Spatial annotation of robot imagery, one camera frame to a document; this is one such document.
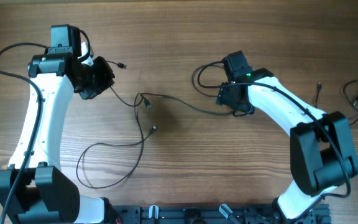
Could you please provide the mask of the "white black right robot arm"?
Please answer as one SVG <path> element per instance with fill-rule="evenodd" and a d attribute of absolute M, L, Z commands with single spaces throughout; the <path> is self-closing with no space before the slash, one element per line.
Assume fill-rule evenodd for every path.
<path fill-rule="evenodd" d="M 266 68 L 252 69 L 241 51 L 218 63 L 227 81 L 218 86 L 216 103 L 245 114 L 260 109 L 290 137 L 293 180 L 273 201 L 271 223 L 295 223 L 326 197 L 348 197 L 358 159 L 347 118 L 305 103 Z"/>

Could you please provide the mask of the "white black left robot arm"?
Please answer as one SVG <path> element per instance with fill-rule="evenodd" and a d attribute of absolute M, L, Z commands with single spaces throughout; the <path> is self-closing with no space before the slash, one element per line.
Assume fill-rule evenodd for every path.
<path fill-rule="evenodd" d="M 103 57 L 93 57 L 85 32 L 51 28 L 51 44 L 35 55 L 25 80 L 29 105 L 19 143 L 0 170 L 0 220 L 13 223 L 121 223 L 107 198 L 87 197 L 61 171 L 60 143 L 74 94 L 90 100 L 114 83 Z"/>

